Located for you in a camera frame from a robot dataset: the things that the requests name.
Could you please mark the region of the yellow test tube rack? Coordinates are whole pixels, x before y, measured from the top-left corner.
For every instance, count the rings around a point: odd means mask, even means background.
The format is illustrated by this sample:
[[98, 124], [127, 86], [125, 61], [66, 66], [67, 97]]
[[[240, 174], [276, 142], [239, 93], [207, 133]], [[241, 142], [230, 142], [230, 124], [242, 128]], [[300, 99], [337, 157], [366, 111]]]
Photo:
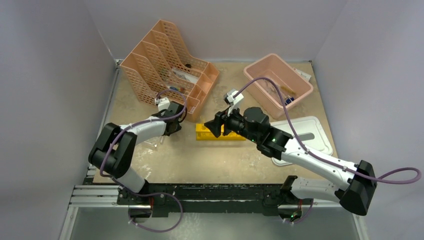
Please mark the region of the yellow test tube rack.
[[246, 139], [235, 132], [228, 135], [220, 135], [215, 137], [212, 132], [204, 126], [203, 123], [195, 125], [195, 139], [197, 141], [245, 141]]

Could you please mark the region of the large clear test tube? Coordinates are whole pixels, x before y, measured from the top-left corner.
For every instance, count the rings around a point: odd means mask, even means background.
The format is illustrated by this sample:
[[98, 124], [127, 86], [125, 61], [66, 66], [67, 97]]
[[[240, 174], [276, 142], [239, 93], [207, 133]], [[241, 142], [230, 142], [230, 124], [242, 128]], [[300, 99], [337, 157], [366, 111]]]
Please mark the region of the large clear test tube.
[[201, 124], [204, 124], [204, 122], [205, 122], [205, 118], [203, 117], [203, 115], [201, 115], [201, 116], [199, 117], [199, 120], [200, 120], [200, 123], [201, 123]]

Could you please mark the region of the blue cap glass flask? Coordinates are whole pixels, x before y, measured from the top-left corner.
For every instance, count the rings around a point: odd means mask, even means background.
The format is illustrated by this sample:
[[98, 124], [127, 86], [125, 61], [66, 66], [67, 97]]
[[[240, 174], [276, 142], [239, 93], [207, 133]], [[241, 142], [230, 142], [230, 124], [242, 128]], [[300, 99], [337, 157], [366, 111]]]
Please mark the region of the blue cap glass flask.
[[290, 96], [289, 97], [286, 97], [285, 100], [284, 100], [284, 104], [287, 106], [287, 105], [293, 103], [294, 100], [295, 99], [293, 97], [290, 97]]

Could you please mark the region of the brown test tube brush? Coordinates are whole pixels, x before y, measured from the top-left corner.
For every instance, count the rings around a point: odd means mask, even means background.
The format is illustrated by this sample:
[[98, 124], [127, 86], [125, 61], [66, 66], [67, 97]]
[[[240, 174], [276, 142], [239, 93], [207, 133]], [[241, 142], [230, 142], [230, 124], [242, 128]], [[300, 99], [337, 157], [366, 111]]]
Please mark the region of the brown test tube brush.
[[296, 95], [296, 93], [292, 89], [290, 89], [289, 87], [281, 85], [279, 88], [288, 95]]

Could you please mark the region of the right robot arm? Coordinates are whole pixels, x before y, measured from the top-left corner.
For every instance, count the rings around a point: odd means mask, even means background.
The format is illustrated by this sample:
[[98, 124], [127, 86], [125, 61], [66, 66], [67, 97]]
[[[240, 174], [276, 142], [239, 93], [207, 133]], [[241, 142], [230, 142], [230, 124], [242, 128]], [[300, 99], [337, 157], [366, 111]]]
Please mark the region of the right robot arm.
[[216, 138], [234, 132], [255, 143], [266, 157], [299, 165], [325, 178], [316, 184], [297, 178], [281, 189], [284, 202], [292, 204], [298, 199], [315, 198], [339, 203], [359, 216], [368, 213], [377, 188], [371, 163], [345, 161], [302, 146], [292, 134], [272, 126], [260, 107], [249, 107], [243, 114], [238, 109], [219, 111], [204, 126]]

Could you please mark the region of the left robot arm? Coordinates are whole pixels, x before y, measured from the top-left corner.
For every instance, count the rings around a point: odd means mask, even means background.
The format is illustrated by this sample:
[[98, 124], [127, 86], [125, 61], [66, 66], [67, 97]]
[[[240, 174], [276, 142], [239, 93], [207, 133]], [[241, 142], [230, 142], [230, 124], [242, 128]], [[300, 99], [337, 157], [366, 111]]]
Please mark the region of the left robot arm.
[[170, 136], [180, 131], [179, 118], [186, 111], [184, 105], [172, 101], [160, 106], [157, 113], [140, 122], [106, 124], [88, 155], [88, 162], [100, 173], [127, 188], [130, 199], [136, 204], [146, 203], [149, 199], [149, 182], [131, 167], [135, 147], [152, 138]]

